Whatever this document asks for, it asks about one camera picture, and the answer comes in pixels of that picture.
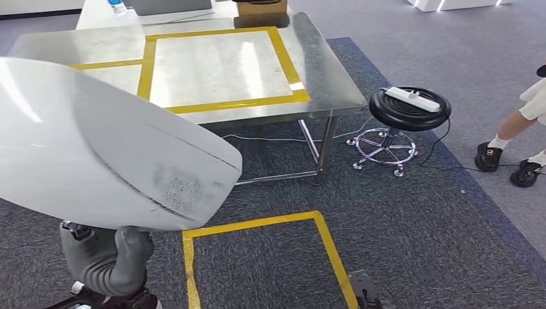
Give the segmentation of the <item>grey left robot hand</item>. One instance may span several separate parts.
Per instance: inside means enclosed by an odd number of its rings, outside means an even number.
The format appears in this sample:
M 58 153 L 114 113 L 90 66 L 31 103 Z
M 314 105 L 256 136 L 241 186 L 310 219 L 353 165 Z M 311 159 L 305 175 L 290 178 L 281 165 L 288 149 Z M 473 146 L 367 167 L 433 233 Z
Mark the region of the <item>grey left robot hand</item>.
M 105 296 L 129 296 L 147 281 L 146 263 L 154 251 L 148 232 L 117 230 L 71 221 L 59 226 L 62 251 L 73 278 Z

